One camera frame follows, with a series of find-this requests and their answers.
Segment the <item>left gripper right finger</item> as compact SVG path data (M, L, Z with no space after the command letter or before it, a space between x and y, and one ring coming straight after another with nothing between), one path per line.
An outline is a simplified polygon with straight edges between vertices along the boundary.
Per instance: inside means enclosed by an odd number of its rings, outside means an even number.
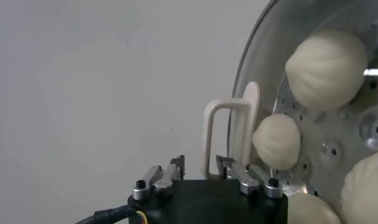
M239 182L241 193L249 196L257 190L262 190L268 198L281 198L282 186L279 180L266 174L257 165L243 166L232 158L217 155L215 157L219 174L217 177L223 180Z

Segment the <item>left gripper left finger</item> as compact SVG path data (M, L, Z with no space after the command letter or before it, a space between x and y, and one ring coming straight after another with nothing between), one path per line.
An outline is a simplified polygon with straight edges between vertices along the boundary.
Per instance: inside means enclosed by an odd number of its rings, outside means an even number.
M133 186L133 199L148 200L151 196L151 191L156 194L170 195L174 181L183 180L184 171L184 155L172 158L165 170L159 165L152 166Z

